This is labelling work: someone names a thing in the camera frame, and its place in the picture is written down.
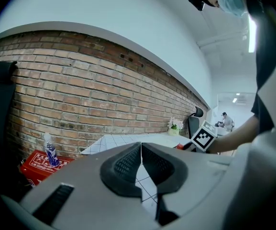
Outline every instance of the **white ceiling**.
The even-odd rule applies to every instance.
[[[212,74],[256,73],[255,54],[248,53],[247,16],[237,18],[207,5],[200,12],[188,0],[161,1],[185,22]]]
[[[252,93],[240,93],[240,95],[236,95],[236,93],[220,93],[218,95],[219,102],[223,103],[232,103],[234,98],[237,98],[235,104],[242,104],[252,106],[254,104],[255,94]]]

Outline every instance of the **brick wall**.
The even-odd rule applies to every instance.
[[[167,131],[206,106],[142,56],[104,39],[37,31],[0,40],[0,61],[18,61],[8,125],[11,148],[26,157],[52,134],[58,154],[77,158],[104,134]]]

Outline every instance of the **black camera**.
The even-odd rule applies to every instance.
[[[203,0],[189,0],[189,2],[192,3],[199,11],[203,11],[205,6]]]

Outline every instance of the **tiled tabletop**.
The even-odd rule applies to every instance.
[[[162,139],[170,139],[175,144],[187,144],[190,140],[188,138],[177,136],[172,137],[167,133],[151,134],[151,135],[104,135],[101,139],[97,140],[93,145],[86,148],[81,154],[95,154],[101,151],[106,151],[114,147],[122,146],[125,144],[134,143],[142,140],[145,137],[151,138],[158,136]],[[141,157],[141,165],[138,169],[135,185],[142,189],[142,205],[143,207],[155,218],[157,209],[157,187],[150,178],[146,169],[143,166]]]

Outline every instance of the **red toolbox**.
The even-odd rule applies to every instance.
[[[58,156],[60,164],[52,167],[48,161],[46,152],[35,150],[21,166],[21,172],[32,186],[36,186],[52,173],[60,170],[74,159]]]

